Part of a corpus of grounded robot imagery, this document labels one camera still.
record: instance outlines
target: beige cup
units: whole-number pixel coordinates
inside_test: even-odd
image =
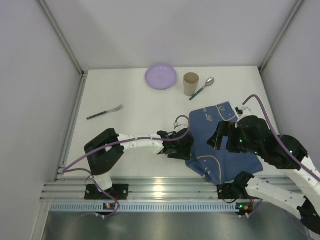
[[[199,83],[199,76],[194,72],[189,72],[183,77],[183,89],[184,94],[191,97],[195,94],[197,86]]]

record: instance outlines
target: spoon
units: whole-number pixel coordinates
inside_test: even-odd
[[[197,91],[195,94],[193,94],[192,95],[192,97],[190,97],[190,101],[192,100],[192,99],[194,99],[199,93],[201,93],[206,87],[209,87],[209,86],[211,86],[212,84],[214,84],[214,82],[215,82],[215,79],[213,78],[213,77],[210,77],[206,82],[205,82],[205,85],[202,87],[202,88],[200,88],[200,90],[199,91]]]

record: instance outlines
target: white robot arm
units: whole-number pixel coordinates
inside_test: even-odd
[[[255,197],[266,200],[297,217],[311,231],[320,234],[320,174],[307,150],[292,136],[278,136],[297,164],[279,145],[264,119],[253,115],[248,107],[236,108],[237,123],[221,121],[208,144],[219,150],[222,137],[228,136],[226,149],[232,153],[252,153],[260,156],[288,176],[303,194],[289,192],[267,183],[247,172],[240,173],[228,187],[220,188],[225,199]]]
[[[320,234],[320,174],[307,150],[292,136],[281,135],[276,139],[266,121],[254,116],[248,107],[240,105],[236,111],[240,116],[238,122],[220,121],[207,144],[219,150],[223,137],[228,137],[226,149],[229,152],[249,152],[260,156],[291,178],[303,194],[275,187],[247,172],[240,173],[233,183],[227,183],[229,187],[221,188],[220,194],[234,196],[229,199],[256,197],[266,200],[290,212],[308,229]],[[139,137],[118,134],[110,128],[89,142],[84,150],[91,174],[100,188],[107,190],[112,187],[109,171],[125,152],[151,151],[166,154],[169,158],[188,160],[194,138],[186,125],[176,123],[175,127],[180,128],[178,132],[158,131]]]

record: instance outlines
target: blue cloth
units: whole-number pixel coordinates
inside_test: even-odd
[[[262,164],[251,153],[230,153],[226,150],[228,137],[224,137],[221,149],[207,145],[220,121],[238,120],[229,102],[210,106],[190,113],[190,131],[194,137],[191,158],[185,164],[215,185],[234,180],[241,172],[257,173]]]

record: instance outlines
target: white wall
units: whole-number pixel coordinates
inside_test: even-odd
[[[46,0],[82,68],[258,66],[296,0]]]
[[[320,168],[320,1],[306,1],[264,71],[283,132]]]
[[[0,32],[0,238],[25,240],[80,77],[36,1],[0,1]]]

